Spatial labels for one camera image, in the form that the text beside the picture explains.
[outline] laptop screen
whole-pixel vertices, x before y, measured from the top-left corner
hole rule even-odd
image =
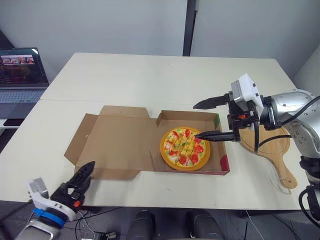
[[[36,47],[0,49],[0,88],[33,88],[48,85]]]

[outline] laptop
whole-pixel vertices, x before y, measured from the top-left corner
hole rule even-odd
[[[48,86],[36,47],[0,49],[0,119],[24,119]]]

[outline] cardboard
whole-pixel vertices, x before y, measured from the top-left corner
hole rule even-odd
[[[221,131],[216,113],[163,110],[155,119],[143,107],[104,106],[99,115],[84,116],[64,156],[76,170],[95,161],[96,179],[127,180],[140,171],[211,175],[230,171],[223,142],[210,143],[210,158],[197,171],[169,167],[161,157],[160,141],[167,131],[181,126]]]

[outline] laptop keyboard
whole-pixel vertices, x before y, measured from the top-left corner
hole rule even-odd
[[[0,91],[0,104],[36,103],[43,91]]]

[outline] blue ring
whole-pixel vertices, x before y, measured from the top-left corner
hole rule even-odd
[[[37,217],[40,217],[40,216],[43,216],[47,219],[50,219],[52,221],[54,221],[55,223],[59,224],[62,228],[63,226],[65,225],[65,221],[62,220],[60,217],[56,216],[56,215],[53,215],[52,213],[50,212],[46,212],[45,210],[43,209],[39,209],[39,208],[35,208],[33,209],[33,212],[35,213],[35,215]]]

